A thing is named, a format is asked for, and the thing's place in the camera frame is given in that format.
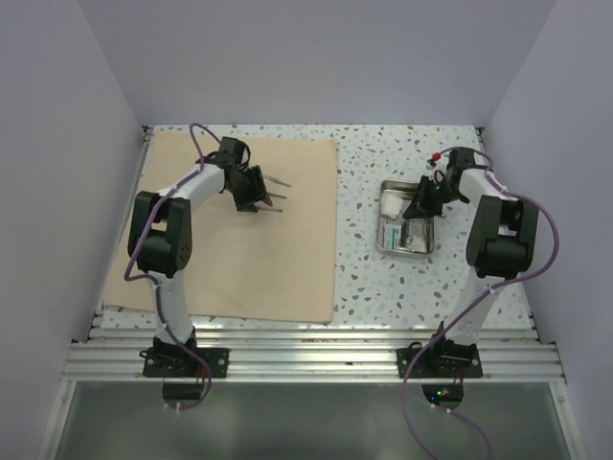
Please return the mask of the white gauze pad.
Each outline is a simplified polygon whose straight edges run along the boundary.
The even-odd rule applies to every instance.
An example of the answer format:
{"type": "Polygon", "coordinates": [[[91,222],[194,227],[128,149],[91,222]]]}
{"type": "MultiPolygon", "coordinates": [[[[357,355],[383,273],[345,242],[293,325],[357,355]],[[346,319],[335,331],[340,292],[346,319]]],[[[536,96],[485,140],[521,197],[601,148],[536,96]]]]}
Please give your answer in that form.
{"type": "Polygon", "coordinates": [[[396,219],[403,210],[403,198],[394,191],[381,195],[380,214],[387,219],[396,219]]]}

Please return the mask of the green white sachet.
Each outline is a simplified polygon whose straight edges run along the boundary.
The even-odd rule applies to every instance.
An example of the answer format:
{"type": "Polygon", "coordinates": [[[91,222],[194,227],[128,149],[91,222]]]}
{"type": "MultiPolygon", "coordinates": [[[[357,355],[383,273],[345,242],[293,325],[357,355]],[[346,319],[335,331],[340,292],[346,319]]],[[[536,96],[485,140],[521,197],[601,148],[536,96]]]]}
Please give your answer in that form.
{"type": "Polygon", "coordinates": [[[386,250],[400,250],[404,246],[404,234],[401,225],[384,224],[382,227],[382,247],[386,250]]]}

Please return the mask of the steel surgical scissors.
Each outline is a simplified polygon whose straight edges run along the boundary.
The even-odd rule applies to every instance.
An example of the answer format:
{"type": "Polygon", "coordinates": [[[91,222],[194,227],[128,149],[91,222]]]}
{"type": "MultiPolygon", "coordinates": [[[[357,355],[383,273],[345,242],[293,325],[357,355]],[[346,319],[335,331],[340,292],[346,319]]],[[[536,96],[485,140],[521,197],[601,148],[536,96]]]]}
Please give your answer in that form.
{"type": "Polygon", "coordinates": [[[419,251],[422,247],[422,240],[414,234],[403,234],[399,240],[399,246],[406,251],[419,251]]]}

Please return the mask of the short steel tweezers top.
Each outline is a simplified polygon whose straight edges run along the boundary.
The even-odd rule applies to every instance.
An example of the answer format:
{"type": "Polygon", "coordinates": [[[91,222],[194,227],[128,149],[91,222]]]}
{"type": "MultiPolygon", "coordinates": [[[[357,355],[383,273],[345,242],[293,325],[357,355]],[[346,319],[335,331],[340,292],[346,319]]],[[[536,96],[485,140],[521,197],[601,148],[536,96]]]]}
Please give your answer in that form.
{"type": "Polygon", "coordinates": [[[267,175],[267,174],[265,174],[263,177],[264,177],[265,180],[270,181],[272,183],[281,185],[281,186],[286,187],[286,188],[292,188],[292,186],[289,183],[287,183],[285,181],[282,181],[279,178],[276,178],[276,177],[273,177],[273,176],[267,175]]]}

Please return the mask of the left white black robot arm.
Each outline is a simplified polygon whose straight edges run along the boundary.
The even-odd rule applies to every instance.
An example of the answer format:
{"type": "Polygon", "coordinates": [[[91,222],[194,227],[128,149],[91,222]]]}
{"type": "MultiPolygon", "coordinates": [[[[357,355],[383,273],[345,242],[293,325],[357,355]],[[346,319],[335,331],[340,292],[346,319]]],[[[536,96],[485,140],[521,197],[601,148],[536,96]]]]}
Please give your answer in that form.
{"type": "Polygon", "coordinates": [[[200,153],[193,168],[178,181],[134,198],[124,279],[146,280],[154,298],[159,330],[144,352],[147,376],[204,373],[207,362],[197,351],[184,281],[193,253],[193,212],[225,192],[232,195],[239,212],[276,211],[264,174],[250,159],[247,144],[223,137],[217,150],[200,153]]]}

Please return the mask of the stainless steel tray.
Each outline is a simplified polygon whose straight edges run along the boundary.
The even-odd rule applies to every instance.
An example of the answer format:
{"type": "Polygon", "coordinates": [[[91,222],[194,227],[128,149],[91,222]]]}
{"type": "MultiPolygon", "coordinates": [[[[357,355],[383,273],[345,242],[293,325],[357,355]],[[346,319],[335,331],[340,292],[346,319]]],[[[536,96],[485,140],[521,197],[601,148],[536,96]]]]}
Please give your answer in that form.
{"type": "Polygon", "coordinates": [[[403,217],[418,190],[413,182],[386,179],[379,187],[375,247],[382,255],[426,257],[435,249],[432,218],[403,217]]]}

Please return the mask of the beige cloth mat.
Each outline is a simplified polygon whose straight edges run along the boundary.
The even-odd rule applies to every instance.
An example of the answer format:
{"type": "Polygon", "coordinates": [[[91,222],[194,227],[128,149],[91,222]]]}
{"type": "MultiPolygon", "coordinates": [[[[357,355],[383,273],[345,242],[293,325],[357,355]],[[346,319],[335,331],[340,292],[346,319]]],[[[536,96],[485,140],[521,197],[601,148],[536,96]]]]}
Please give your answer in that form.
{"type": "Polygon", "coordinates": [[[185,288],[191,314],[302,323],[332,318],[337,152],[328,140],[239,140],[263,173],[282,213],[240,213],[223,193],[193,214],[185,288]]]}

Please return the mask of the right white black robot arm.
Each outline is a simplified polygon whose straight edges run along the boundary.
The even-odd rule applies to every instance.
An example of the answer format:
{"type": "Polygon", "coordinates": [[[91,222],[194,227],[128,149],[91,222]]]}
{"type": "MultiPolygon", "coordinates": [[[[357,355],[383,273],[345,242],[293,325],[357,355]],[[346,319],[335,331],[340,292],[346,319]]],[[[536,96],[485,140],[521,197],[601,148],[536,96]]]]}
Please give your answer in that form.
{"type": "Polygon", "coordinates": [[[432,155],[403,218],[439,217],[443,206],[461,201],[475,214],[465,246],[469,267],[454,310],[430,341],[406,352],[409,378],[453,377],[478,371],[477,343],[496,296],[530,268],[539,218],[536,205],[511,195],[495,178],[480,151],[456,147],[432,155]]]}

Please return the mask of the white printed sachet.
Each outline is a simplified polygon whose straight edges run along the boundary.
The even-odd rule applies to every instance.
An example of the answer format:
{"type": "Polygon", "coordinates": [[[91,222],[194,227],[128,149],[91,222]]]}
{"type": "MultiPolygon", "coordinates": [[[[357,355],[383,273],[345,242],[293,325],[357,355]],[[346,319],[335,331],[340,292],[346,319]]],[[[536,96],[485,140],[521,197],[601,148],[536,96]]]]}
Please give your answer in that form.
{"type": "Polygon", "coordinates": [[[404,221],[403,234],[414,234],[422,240],[420,250],[413,252],[426,253],[429,251],[432,242],[432,224],[431,218],[414,218],[404,221]]]}

